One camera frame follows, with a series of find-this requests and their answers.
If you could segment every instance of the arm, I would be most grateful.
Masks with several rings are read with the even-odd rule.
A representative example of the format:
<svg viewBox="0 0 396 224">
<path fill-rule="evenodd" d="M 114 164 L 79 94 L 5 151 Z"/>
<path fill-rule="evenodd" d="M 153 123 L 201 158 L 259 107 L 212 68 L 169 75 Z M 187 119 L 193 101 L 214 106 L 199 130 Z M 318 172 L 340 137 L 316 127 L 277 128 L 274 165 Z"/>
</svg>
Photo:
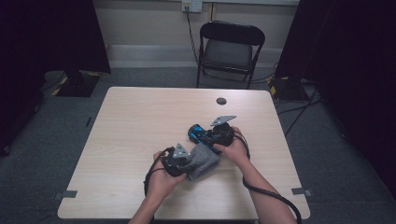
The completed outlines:
<svg viewBox="0 0 396 224">
<path fill-rule="evenodd" d="M 240 133 L 238 128 L 233 127 L 233 129 Z M 221 145 L 214 145 L 214 147 L 238 166 L 249 185 L 278 193 L 250 162 L 246 156 L 245 146 L 239 139 L 235 138 L 228 147 Z M 296 223 L 289 207 L 280 200 L 252 190 L 249 193 L 260 223 Z"/>
<path fill-rule="evenodd" d="M 161 155 L 161 152 L 154 154 L 154 160 Z M 157 162 L 148 184 L 148 194 L 139 209 L 136 211 L 129 224 L 149 224 L 155 212 L 160 207 L 163 200 L 172 193 L 175 186 L 186 179 L 186 175 L 172 177 L 163 168 L 162 162 Z"/>
</svg>

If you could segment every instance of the power cord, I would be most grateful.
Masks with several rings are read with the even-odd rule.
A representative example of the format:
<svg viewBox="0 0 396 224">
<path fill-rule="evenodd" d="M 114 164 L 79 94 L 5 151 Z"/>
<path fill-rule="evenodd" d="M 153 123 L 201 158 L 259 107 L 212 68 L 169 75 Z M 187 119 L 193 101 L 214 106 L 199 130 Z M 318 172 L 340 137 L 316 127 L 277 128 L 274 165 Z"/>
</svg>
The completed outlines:
<svg viewBox="0 0 396 224">
<path fill-rule="evenodd" d="M 240 137 L 240 136 L 237 136 L 237 135 L 235 135 L 234 137 L 236 137 L 237 139 L 239 139 L 240 141 L 242 141 L 242 143 L 243 143 L 244 146 L 245 146 L 245 150 L 246 150 L 246 152 L 247 152 L 247 158 L 250 160 L 250 152 L 249 152 L 249 149 L 248 149 L 248 142 L 247 142 L 245 136 L 242 135 L 240 132 L 237 132 L 237 131 L 234 131 L 234 132 L 235 132 L 235 133 L 239 133 L 239 134 L 241 135 L 241 137 Z M 280 194 L 274 193 L 274 192 L 272 192 L 272 191 L 270 191 L 270 190 L 267 190 L 267 189 L 260 189 L 260 188 L 253 187 L 253 186 L 249 185 L 249 183 L 245 180 L 244 177 L 242 177 L 242 183 L 243 183 L 243 185 L 245 186 L 245 188 L 247 188 L 247 189 L 249 189 L 249 190 L 252 190 L 252 191 L 258 192 L 258 193 L 260 193 L 260 194 L 264 194 L 264 195 L 267 195 L 267 196 L 276 198 L 276 199 L 280 200 L 282 203 L 285 203 L 287 206 L 289 206 L 289 207 L 293 210 L 294 214 L 296 215 L 297 223 L 298 223 L 298 224 L 303 223 L 302 218 L 301 218 L 300 211 L 299 211 L 298 208 L 297 208 L 291 201 L 289 201 L 288 199 L 286 199 L 286 198 L 284 198 L 283 196 L 281 196 Z"/>
<path fill-rule="evenodd" d="M 289 110 L 285 110 L 285 111 L 282 111 L 282 112 L 277 113 L 278 115 L 280 115 L 280 114 L 284 114 L 284 113 L 287 113 L 287 112 L 290 112 L 290 111 L 302 109 L 302 111 L 300 111 L 300 113 L 299 113 L 299 115 L 297 116 L 297 118 L 293 121 L 293 123 L 292 123 L 292 124 L 289 126 L 289 128 L 286 130 L 286 132 L 285 132 L 285 137 L 289 134 L 291 128 L 294 126 L 294 124 L 297 122 L 297 120 L 300 118 L 300 116 L 304 113 L 304 111 L 305 111 L 309 106 L 315 105 L 315 104 L 317 104 L 318 102 L 321 101 L 321 97 L 320 97 L 318 100 L 316 100 L 314 103 L 312 103 L 312 101 L 313 101 L 314 98 L 315 98 L 315 93 L 317 92 L 317 90 L 318 90 L 318 87 L 315 87 L 315 90 L 314 90 L 314 92 L 312 93 L 312 95 L 311 95 L 311 97 L 310 97 L 310 99 L 309 99 L 309 101 L 308 101 L 308 103 L 307 103 L 306 105 L 299 106 L 299 107 L 296 107 L 296 108 L 293 108 L 293 109 L 289 109 Z"/>
<path fill-rule="evenodd" d="M 164 170 L 165 168 L 159 168 L 159 169 L 155 169 L 154 170 L 154 166 L 157 164 L 157 162 L 161 159 L 161 157 L 165 154 L 165 152 L 169 152 L 171 150 L 171 147 L 168 147 L 167 149 L 165 149 L 164 151 L 162 151 L 160 153 L 160 155 L 158 155 L 158 157 L 155 159 L 155 161 L 152 163 L 151 167 L 148 169 L 148 173 L 146 174 L 146 178 L 145 181 L 143 181 L 144 184 L 144 190 L 145 190 L 145 196 L 148 195 L 148 191 L 149 191 L 149 179 L 151 178 L 152 173 L 159 171 L 159 170 Z M 154 217 L 152 217 L 150 224 L 154 223 Z"/>
<path fill-rule="evenodd" d="M 191 46 L 192 46 L 192 53 L 194 54 L 195 62 L 198 65 L 197 52 L 196 52 L 196 49 L 195 49 L 194 37 L 192 35 L 191 24 L 190 24 L 190 8 L 189 7 L 184 7 L 184 9 L 186 10 L 187 22 L 189 23 L 190 41 L 191 41 Z"/>
<path fill-rule="evenodd" d="M 260 83 L 266 83 L 268 82 L 268 77 L 272 77 L 275 75 L 276 73 L 276 69 L 277 69 L 277 65 L 279 63 L 274 63 L 273 68 L 275 69 L 275 72 L 271 73 L 270 75 L 266 76 L 266 77 L 261 77 L 261 78 L 257 78 L 257 79 L 252 79 L 251 80 L 251 84 L 260 84 Z"/>
</svg>

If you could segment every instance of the table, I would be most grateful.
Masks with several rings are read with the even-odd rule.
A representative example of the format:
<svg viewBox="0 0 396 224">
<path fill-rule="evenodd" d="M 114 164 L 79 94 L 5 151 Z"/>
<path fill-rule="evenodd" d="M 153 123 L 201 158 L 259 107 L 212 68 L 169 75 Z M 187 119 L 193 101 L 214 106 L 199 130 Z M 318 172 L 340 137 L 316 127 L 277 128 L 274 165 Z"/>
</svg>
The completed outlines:
<svg viewBox="0 0 396 224">
<path fill-rule="evenodd" d="M 226 105 L 218 105 L 223 97 Z M 267 91 L 173 88 L 110 88 L 63 198 L 60 218 L 131 218 L 144 199 L 143 181 L 152 155 L 180 143 L 194 147 L 187 131 L 211 129 L 218 116 L 236 115 L 230 125 L 246 137 L 251 161 L 303 218 L 310 211 L 271 96 Z M 237 167 L 226 158 L 196 182 L 177 186 L 157 219 L 257 219 Z"/>
</svg>

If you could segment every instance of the chair backrest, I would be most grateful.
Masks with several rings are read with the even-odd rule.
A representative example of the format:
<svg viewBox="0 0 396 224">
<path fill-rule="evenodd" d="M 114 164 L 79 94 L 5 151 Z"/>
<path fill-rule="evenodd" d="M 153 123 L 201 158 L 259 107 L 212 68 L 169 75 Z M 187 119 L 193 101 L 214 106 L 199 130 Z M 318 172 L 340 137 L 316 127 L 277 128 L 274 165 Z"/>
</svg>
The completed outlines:
<svg viewBox="0 0 396 224">
<path fill-rule="evenodd" d="M 260 46 L 265 35 L 259 28 L 227 21 L 210 21 L 200 30 L 201 41 L 204 38 L 227 41 L 245 45 Z"/>
</svg>

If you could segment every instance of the black curtain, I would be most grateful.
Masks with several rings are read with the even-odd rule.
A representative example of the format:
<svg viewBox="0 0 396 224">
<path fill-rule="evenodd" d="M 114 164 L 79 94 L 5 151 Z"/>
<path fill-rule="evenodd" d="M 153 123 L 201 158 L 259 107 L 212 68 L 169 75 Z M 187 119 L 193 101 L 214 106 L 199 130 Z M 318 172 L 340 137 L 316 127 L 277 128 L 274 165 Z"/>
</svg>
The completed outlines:
<svg viewBox="0 0 396 224">
<path fill-rule="evenodd" d="M 0 44 L 2 142 L 48 71 L 110 73 L 92 0 L 1 1 Z"/>
</svg>

